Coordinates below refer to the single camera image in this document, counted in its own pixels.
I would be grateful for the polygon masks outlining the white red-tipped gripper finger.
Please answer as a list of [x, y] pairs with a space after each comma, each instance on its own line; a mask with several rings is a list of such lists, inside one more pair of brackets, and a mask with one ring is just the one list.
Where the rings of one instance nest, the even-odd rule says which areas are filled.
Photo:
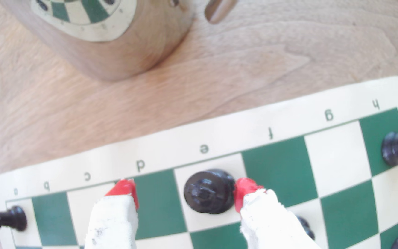
[[119, 180], [91, 211], [85, 249], [136, 249], [138, 209], [135, 181]]
[[240, 232], [248, 249], [319, 249], [298, 218], [278, 200], [274, 190], [250, 178], [239, 178], [234, 190]]

